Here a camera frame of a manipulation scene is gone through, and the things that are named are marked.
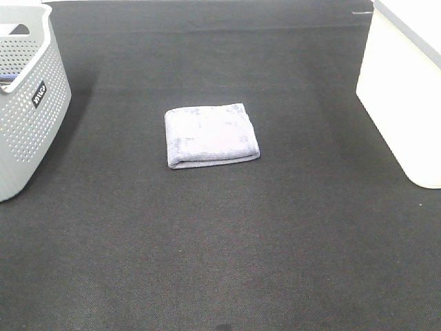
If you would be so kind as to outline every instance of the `gray plastic basket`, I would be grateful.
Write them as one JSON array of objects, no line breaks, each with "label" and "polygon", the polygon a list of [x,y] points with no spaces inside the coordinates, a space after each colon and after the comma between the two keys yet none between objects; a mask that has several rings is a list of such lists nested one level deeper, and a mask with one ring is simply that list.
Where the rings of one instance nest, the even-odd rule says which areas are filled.
[{"label": "gray plastic basket", "polygon": [[51,11],[42,4],[0,5],[0,23],[20,23],[29,30],[0,37],[0,77],[11,79],[0,87],[0,201],[24,188],[69,106]]}]

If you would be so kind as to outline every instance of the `basket label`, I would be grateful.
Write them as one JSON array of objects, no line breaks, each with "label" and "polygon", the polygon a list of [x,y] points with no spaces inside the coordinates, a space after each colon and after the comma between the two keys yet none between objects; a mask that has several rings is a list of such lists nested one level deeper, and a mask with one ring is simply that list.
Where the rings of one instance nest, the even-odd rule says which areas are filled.
[{"label": "basket label", "polygon": [[48,89],[46,88],[44,81],[41,81],[39,88],[37,88],[37,91],[35,92],[34,96],[32,97],[32,103],[34,104],[34,107],[36,109],[39,107],[41,100],[43,100],[43,97],[46,94],[47,90]]}]

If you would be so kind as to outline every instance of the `towel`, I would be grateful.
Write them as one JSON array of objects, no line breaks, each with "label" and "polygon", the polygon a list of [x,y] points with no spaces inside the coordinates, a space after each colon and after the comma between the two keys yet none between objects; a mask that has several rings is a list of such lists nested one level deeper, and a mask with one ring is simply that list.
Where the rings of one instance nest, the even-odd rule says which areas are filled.
[{"label": "towel", "polygon": [[172,169],[245,162],[260,156],[253,125],[241,103],[169,110],[165,133]]}]

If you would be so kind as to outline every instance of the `white container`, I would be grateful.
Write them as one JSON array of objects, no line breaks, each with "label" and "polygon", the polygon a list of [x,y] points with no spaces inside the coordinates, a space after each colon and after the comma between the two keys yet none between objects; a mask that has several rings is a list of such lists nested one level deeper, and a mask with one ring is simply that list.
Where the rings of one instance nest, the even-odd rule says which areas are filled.
[{"label": "white container", "polygon": [[357,95],[410,180],[441,188],[441,3],[375,7]]},{"label": "white container", "polygon": [[0,23],[20,23],[29,34],[0,37],[0,201],[20,192],[54,139],[71,92],[49,15],[42,4],[0,5]]}]

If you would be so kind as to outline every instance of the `folded towel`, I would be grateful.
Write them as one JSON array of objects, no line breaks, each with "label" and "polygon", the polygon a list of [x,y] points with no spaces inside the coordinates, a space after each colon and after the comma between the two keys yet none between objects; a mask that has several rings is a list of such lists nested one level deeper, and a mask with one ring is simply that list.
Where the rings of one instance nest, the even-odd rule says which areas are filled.
[{"label": "folded towel", "polygon": [[241,103],[169,110],[165,133],[172,169],[245,162],[260,156],[253,125]]}]

